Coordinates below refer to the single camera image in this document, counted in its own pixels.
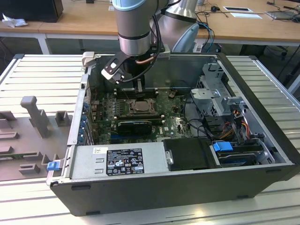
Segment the slotted metal table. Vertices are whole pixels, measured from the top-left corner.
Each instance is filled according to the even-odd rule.
[[[294,146],[300,149],[299,102],[258,60],[246,56],[228,56],[228,59]],[[24,116],[26,112],[19,106],[20,99],[34,94],[42,99],[37,104],[43,105],[47,114],[53,113],[54,106],[57,110],[57,105],[72,114],[83,73],[81,55],[25,55],[22,59],[14,59],[0,77],[1,110],[12,110],[11,106],[15,104],[13,113]],[[229,85],[238,96],[234,85]],[[0,222],[4,224],[293,225],[299,224],[299,221],[299,175],[289,181],[272,184],[253,199],[90,217],[72,216],[46,185],[44,178],[16,180],[13,184],[11,181],[0,182]]]

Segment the blue drive latch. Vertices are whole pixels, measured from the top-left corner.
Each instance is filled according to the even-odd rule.
[[[230,142],[216,142],[212,146],[215,151],[233,151]]]
[[[50,162],[47,165],[47,170],[48,171],[57,171],[60,170],[60,163],[59,162]]]

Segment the green circuit board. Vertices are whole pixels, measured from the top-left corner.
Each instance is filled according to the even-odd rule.
[[[155,113],[164,115],[163,121],[156,124],[153,119],[152,131],[145,136],[121,136],[117,131],[117,123],[123,115],[129,115],[131,99],[117,99],[113,94],[106,94],[99,100],[94,117],[97,134],[95,135],[96,144],[117,144],[117,143],[144,143],[160,142],[167,138],[192,137],[182,114],[185,98],[183,95],[175,95],[169,98],[169,90],[159,90],[156,98],[149,99]]]

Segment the white sticker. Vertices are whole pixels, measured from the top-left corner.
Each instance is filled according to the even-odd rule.
[[[94,148],[93,154],[105,154],[107,151],[108,151],[108,147]]]
[[[135,166],[133,167],[134,170],[142,170],[143,169],[143,166]]]
[[[0,158],[0,161],[1,160],[12,160],[13,158],[11,158],[11,157],[2,157],[2,158]]]
[[[230,14],[237,18],[262,19],[258,14],[250,14],[250,13],[230,13]]]

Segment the motherboard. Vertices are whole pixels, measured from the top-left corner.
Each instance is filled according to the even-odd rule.
[[[185,96],[157,90],[153,98],[106,93],[91,102],[95,144],[160,142],[192,137],[183,118]]]

